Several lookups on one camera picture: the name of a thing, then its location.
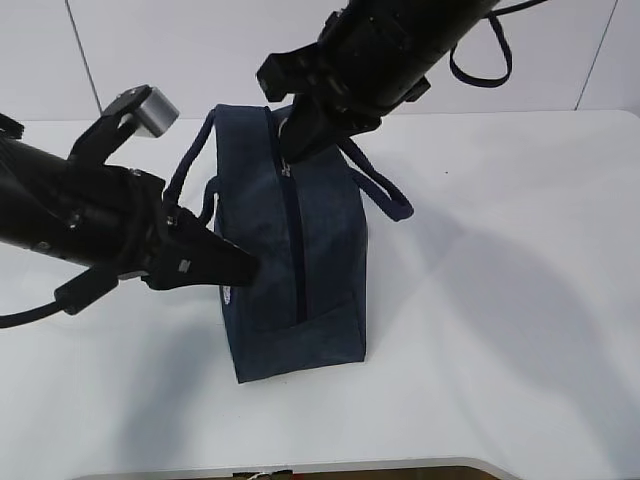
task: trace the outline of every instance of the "white wall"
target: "white wall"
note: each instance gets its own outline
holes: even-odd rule
[[[189,118],[218,102],[263,104],[254,75],[266,55],[313,41],[328,13],[347,0],[70,2],[103,104],[125,88],[150,83]],[[575,108],[615,3],[553,0],[504,18],[515,55],[507,85],[462,85],[445,60],[429,74],[431,92],[401,112]],[[22,120],[94,118],[97,108],[64,1],[0,0],[0,13],[0,112]],[[640,0],[619,0],[580,108],[640,114],[639,18]],[[476,75],[503,71],[486,22],[463,40],[458,60]]]
[[[20,120],[98,113],[63,0],[0,0],[0,112]]]
[[[403,112],[571,110],[593,63],[615,0],[553,0],[504,18],[515,55],[512,80],[497,90],[460,84],[446,59],[429,75],[432,91]],[[504,5],[517,3],[515,0]],[[71,0],[103,104],[125,88],[162,88],[183,117],[216,103],[264,104],[255,72],[271,52],[312,42],[347,0]],[[477,75],[504,69],[482,22],[459,48]]]
[[[640,115],[640,1],[620,0],[580,103]]]

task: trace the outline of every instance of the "zipper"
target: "zipper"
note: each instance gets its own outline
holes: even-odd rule
[[[276,172],[278,172],[287,217],[287,227],[289,229],[293,275],[296,281],[296,323],[302,323],[307,320],[307,274],[304,261],[304,235],[298,187],[296,179],[291,172],[291,165],[285,162],[280,153],[278,132],[273,114],[269,108],[265,108],[265,114],[267,115],[267,125],[269,127],[271,156]]]

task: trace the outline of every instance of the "black cable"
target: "black cable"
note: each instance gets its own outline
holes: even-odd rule
[[[527,0],[526,2],[518,3],[516,5],[511,5],[510,7],[498,8],[493,12],[485,15],[484,18],[489,18],[490,15],[495,15],[496,17],[500,17],[502,15],[509,15],[510,13],[520,12],[522,10],[526,10],[527,8],[535,7],[536,5],[540,5],[541,3],[548,2],[549,0]]]
[[[26,312],[15,313],[13,315],[0,315],[0,329],[19,327],[27,323],[37,322],[38,320],[61,312],[64,308],[62,303],[56,301]]]

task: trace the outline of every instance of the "bag handle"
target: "bag handle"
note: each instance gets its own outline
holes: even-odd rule
[[[458,48],[457,44],[453,46],[451,53],[449,54],[449,68],[451,68],[451,73],[453,73],[458,80],[466,83],[467,85],[481,88],[498,88],[507,83],[511,77],[511,73],[513,72],[513,53],[511,52],[509,42],[507,42],[507,38],[504,35],[502,24],[500,23],[500,20],[498,20],[498,15],[494,12],[490,12],[487,14],[487,18],[489,19],[493,33],[495,33],[498,43],[500,44],[502,55],[504,56],[505,63],[507,64],[507,73],[499,78],[480,78],[469,75],[464,72],[455,61],[454,55],[456,53],[456,48]]]
[[[177,206],[184,187],[189,169],[198,157],[215,125],[216,111],[211,110],[207,115],[196,139],[184,155],[175,173],[171,177],[169,186],[164,191],[165,205]],[[371,164],[364,152],[351,140],[346,138],[338,142],[338,147],[362,171],[350,169],[351,176],[358,187],[393,221],[398,222],[413,215],[413,206],[388,178],[378,172]],[[200,221],[208,224],[215,211],[215,195],[220,189],[219,178],[213,177],[205,187]]]
[[[364,152],[350,138],[338,142],[338,147],[362,170],[351,168],[356,185],[394,222],[413,215],[413,206],[391,180],[378,172]]]
[[[184,188],[184,182],[187,179],[187,174],[189,173],[189,169],[193,165],[193,162],[202,149],[209,136],[211,135],[211,131],[213,130],[213,126],[216,121],[216,110],[215,108],[209,112],[207,118],[205,119],[202,127],[200,127],[200,131],[198,132],[198,136],[193,141],[187,153],[184,154],[182,160],[178,164],[175,173],[171,177],[171,181],[169,182],[169,186],[165,189],[164,194],[162,196],[162,201],[165,205],[168,206],[177,206],[178,201],[180,200],[180,195],[182,194],[182,189]]]

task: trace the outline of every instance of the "white table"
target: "white table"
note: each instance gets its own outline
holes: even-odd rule
[[[86,125],[36,122],[26,139],[62,155]],[[166,176],[198,126],[116,159]],[[365,364],[239,386],[215,288],[132,281],[79,317],[0,332],[0,478],[640,477],[640,120],[395,116],[360,143],[416,208],[393,224],[367,202]],[[79,271],[4,245],[0,261],[3,313]]]

